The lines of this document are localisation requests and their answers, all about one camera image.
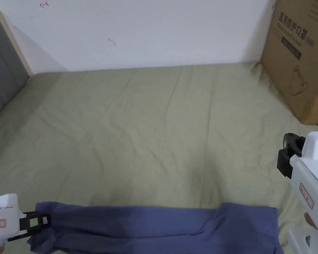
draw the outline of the blue cloth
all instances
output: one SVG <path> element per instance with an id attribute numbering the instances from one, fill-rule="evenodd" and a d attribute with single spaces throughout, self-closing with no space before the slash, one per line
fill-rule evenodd
<path id="1" fill-rule="evenodd" d="M 216 210 L 36 204 L 51 227 L 32 236 L 31 251 L 49 254 L 282 254 L 278 211 L 223 203 Z"/>

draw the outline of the bed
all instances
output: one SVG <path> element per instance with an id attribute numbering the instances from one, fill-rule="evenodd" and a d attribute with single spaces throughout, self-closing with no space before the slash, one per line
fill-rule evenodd
<path id="1" fill-rule="evenodd" d="M 17 193 L 22 211 L 40 201 L 271 206 L 290 253 L 287 230 L 304 225 L 304 209 L 277 153 L 285 133 L 318 127 L 297 121 L 260 63 L 29 76 L 0 58 L 26 75 L 0 108 L 0 195 Z M 28 252 L 24 240 L 6 246 Z"/>

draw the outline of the wrinkled sheet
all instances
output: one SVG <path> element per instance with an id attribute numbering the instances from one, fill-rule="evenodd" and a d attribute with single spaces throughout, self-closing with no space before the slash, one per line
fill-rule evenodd
<path id="1" fill-rule="evenodd" d="M 43 73 L 0 114 L 0 195 L 22 211 L 82 206 L 303 207 L 276 169 L 283 136 L 306 136 L 260 64 Z M 7 253 L 27 253 L 25 241 Z"/>
<path id="2" fill-rule="evenodd" d="M 74 206 L 37 203 L 51 226 L 32 236 L 31 251 L 51 254 L 284 254 L 278 211 L 222 203 L 218 209 Z"/>

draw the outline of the cardboard box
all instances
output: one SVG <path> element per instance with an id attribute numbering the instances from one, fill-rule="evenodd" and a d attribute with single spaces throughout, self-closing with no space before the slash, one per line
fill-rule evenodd
<path id="1" fill-rule="evenodd" d="M 302 124 L 318 124 L 318 0 L 278 0 L 261 62 Z"/>

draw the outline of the gray headboard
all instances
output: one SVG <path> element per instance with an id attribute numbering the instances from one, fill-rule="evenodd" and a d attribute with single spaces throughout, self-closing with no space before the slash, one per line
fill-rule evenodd
<path id="1" fill-rule="evenodd" d="M 0 22 L 0 111 L 27 83 L 29 74 Z"/>

